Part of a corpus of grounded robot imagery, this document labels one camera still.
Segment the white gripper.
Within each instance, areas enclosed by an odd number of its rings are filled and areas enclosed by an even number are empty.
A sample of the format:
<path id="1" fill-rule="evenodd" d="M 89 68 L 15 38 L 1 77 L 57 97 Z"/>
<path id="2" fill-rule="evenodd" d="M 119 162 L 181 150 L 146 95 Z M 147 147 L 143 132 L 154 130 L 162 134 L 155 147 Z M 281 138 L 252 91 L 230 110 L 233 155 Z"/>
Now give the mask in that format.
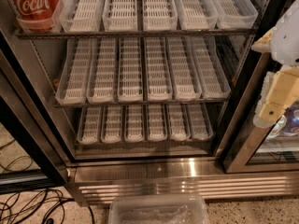
<path id="1" fill-rule="evenodd" d="M 275 27 L 255 41 L 251 49 L 260 53 L 271 52 L 272 59 L 283 65 L 299 65 L 299 0 L 292 3 Z M 298 68 L 287 67 L 276 73 L 267 72 L 253 124 L 259 128 L 275 125 L 286 109 L 298 99 Z"/>

